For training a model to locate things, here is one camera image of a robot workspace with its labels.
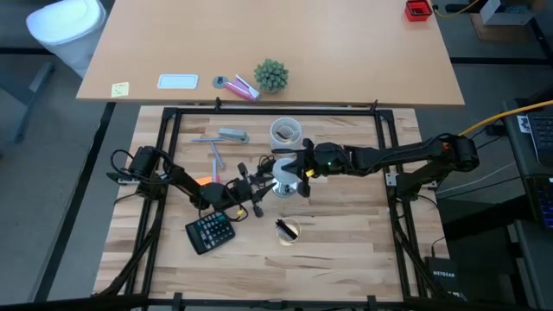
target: yellow sticky note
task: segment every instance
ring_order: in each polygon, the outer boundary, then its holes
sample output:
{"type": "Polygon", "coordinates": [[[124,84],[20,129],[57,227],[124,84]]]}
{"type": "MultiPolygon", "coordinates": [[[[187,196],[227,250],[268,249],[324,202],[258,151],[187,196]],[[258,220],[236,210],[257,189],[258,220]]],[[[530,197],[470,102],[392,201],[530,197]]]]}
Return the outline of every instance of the yellow sticky note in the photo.
{"type": "Polygon", "coordinates": [[[129,95],[129,82],[116,83],[111,85],[111,96],[122,97],[129,95]]]}

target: light wood desk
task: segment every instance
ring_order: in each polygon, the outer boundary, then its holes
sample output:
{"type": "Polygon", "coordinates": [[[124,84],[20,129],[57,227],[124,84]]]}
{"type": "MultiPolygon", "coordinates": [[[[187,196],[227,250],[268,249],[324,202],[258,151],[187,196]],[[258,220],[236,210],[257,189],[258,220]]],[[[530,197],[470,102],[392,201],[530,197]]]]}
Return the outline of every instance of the light wood desk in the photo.
{"type": "MultiPolygon", "coordinates": [[[[162,110],[160,106],[141,108],[131,153],[139,146],[156,144],[162,110]]],[[[420,141],[415,112],[395,109],[394,114],[399,143],[420,141]]],[[[217,136],[219,127],[230,127],[246,130],[251,140],[246,145],[217,143],[226,163],[221,181],[239,176],[240,162],[254,172],[258,158],[270,153],[269,128],[278,117],[185,115],[175,163],[194,178],[211,175],[214,155],[209,144],[190,140],[217,136]]],[[[372,117],[294,117],[302,124],[304,136],[314,143],[378,147],[372,117]]],[[[411,163],[405,169],[412,171],[421,165],[411,163]]],[[[375,295],[378,301],[401,301],[382,172],[365,178],[321,177],[312,179],[310,185],[308,199],[299,194],[280,199],[268,193],[261,203],[265,213],[261,219],[253,214],[251,203],[246,203],[250,217],[233,224],[236,238],[202,256],[196,255],[184,229],[185,224],[197,220],[197,210],[185,194],[170,187],[150,297],[172,298],[174,292],[182,292],[187,299],[365,301],[367,295],[375,295]],[[300,240],[291,247],[281,246],[275,235],[275,220],[284,216],[302,224],[300,240]]],[[[119,196],[134,190],[121,187],[119,196]]],[[[435,198],[429,191],[422,194],[435,198]]],[[[95,291],[107,287],[130,258],[142,206],[143,200],[137,197],[115,206],[95,291]]],[[[440,215],[426,200],[413,202],[412,211],[421,256],[425,256],[431,243],[443,236],[440,215]]],[[[444,241],[436,245],[436,253],[446,257],[444,241]]],[[[416,293],[413,269],[407,261],[411,292],[416,293]]],[[[144,262],[136,291],[142,284],[144,262]]]]}
{"type": "Polygon", "coordinates": [[[464,105],[434,16],[409,22],[405,0],[117,0],[77,98],[242,101],[212,86],[266,58],[289,69],[271,103],[464,105]],[[195,90],[158,90],[160,74],[199,74],[195,90]]]}

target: pink object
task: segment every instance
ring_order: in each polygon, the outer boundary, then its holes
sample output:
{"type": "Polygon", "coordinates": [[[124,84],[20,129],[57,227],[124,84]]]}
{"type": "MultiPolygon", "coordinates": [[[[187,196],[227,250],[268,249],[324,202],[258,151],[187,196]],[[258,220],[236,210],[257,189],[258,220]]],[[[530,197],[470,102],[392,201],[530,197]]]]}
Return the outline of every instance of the pink object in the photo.
{"type": "Polygon", "coordinates": [[[241,98],[252,102],[258,101],[261,97],[259,92],[244,81],[244,79],[240,78],[239,75],[236,75],[236,79],[232,82],[225,82],[224,87],[241,98]]]}

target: potted succulent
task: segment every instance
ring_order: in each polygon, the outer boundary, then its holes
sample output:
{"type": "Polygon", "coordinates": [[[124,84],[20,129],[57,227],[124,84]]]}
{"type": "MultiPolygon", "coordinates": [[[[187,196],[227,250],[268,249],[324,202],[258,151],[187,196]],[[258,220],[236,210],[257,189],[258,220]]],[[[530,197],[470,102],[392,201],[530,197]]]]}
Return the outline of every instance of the potted succulent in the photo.
{"type": "Polygon", "coordinates": [[[255,74],[259,88],[264,92],[280,92],[288,84],[288,69],[276,60],[266,59],[263,64],[257,65],[255,74]]]}

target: stapler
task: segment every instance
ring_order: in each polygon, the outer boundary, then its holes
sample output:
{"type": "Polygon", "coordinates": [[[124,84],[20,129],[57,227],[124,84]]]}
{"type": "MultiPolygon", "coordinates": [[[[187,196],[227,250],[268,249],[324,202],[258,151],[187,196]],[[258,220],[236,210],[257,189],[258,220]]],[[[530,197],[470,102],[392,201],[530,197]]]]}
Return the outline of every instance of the stapler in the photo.
{"type": "Polygon", "coordinates": [[[252,102],[256,102],[261,98],[259,91],[251,87],[248,82],[240,78],[239,75],[236,75],[236,79],[233,81],[225,82],[224,87],[241,98],[252,102]]]}
{"type": "Polygon", "coordinates": [[[250,137],[248,133],[243,130],[234,130],[234,129],[219,129],[219,138],[230,140],[238,143],[248,143],[250,137]]]}

